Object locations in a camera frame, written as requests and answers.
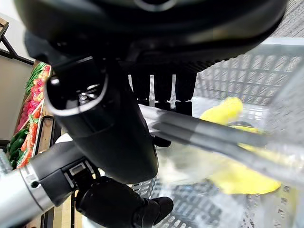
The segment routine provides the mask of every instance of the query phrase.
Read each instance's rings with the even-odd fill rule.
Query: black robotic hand
[[[87,191],[79,192],[76,209],[107,228],[150,228],[173,209],[168,197],[145,199],[127,185],[101,177]]]

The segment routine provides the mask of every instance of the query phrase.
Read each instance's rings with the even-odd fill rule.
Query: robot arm
[[[110,228],[149,228],[169,198],[122,183],[157,174],[147,124],[127,74],[189,75],[244,54],[283,18],[287,0],[15,0],[31,57],[52,65],[46,102],[74,142],[55,145],[0,180],[0,224],[22,225],[79,190],[76,208]],[[99,177],[96,167],[113,177]]]
[[[75,190],[76,209],[110,228],[149,228],[173,209],[167,197],[144,199],[128,186],[100,177],[74,142],[61,142],[0,180],[1,227],[25,225],[60,206]]]

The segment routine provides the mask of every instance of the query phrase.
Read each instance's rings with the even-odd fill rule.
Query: green vegetable
[[[19,136],[18,136],[18,139],[25,139],[28,135],[29,131],[28,129],[25,129],[25,131],[22,131]]]
[[[10,165],[12,166],[13,170],[17,167],[17,162],[15,160],[10,161]]]
[[[21,148],[22,144],[24,142],[24,139],[17,139],[11,146],[9,152],[13,152],[19,148]]]
[[[38,63],[35,69],[33,70],[27,84],[25,86],[26,94],[29,95],[31,88],[34,85],[34,79],[38,78],[39,74],[43,71],[43,68],[46,66],[46,63]]]
[[[19,151],[19,156],[17,157],[17,159],[16,159],[16,161],[19,161],[19,159],[22,157],[22,155],[23,155],[23,151],[21,151],[21,150],[18,150]]]
[[[23,132],[28,132],[29,131],[29,129],[28,128],[25,128],[25,129],[21,129],[17,134],[15,134],[15,136],[16,136],[16,139],[18,139],[19,138],[19,136],[20,136],[20,134],[22,134]]]
[[[10,154],[9,160],[17,160],[17,158],[19,157],[19,150],[15,150]]]
[[[18,139],[18,137],[16,137],[15,135],[11,138],[10,143],[13,144],[16,140]]]
[[[7,151],[10,152],[10,147],[11,147],[11,143],[8,143],[8,144],[6,145],[6,152],[7,152]]]

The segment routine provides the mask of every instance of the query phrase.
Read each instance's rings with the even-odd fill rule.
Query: green cucumber
[[[9,160],[16,160],[19,157],[19,150],[15,150],[10,154]]]
[[[11,146],[9,152],[13,152],[19,148],[21,148],[22,144],[24,142],[24,139],[17,139]]]
[[[18,137],[14,135],[14,136],[11,138],[10,144],[13,144],[17,139],[18,139]]]
[[[19,159],[22,157],[22,155],[23,155],[23,151],[21,151],[21,150],[18,150],[19,151],[19,155],[18,155],[18,157],[17,157],[17,159],[16,159],[16,161],[19,161]]]
[[[8,143],[7,145],[6,145],[6,152],[10,152],[10,147],[11,147],[11,143]]]
[[[20,131],[18,131],[17,134],[15,134],[15,136],[16,136],[16,138],[18,139],[19,136],[20,136],[20,134],[22,134],[23,132],[28,132],[28,131],[29,131],[28,128],[21,129]]]
[[[17,162],[15,160],[10,161],[10,165],[12,166],[13,170],[17,168]]]
[[[25,129],[25,131],[22,131],[22,132],[19,134],[18,139],[25,139],[25,138],[27,137],[28,133],[29,133],[28,130]]]

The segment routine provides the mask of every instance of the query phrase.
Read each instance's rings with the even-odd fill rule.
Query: silver metal cylinder
[[[0,178],[11,172],[13,169],[2,149],[0,149]]]
[[[24,224],[52,206],[30,165],[0,180],[0,228]]]

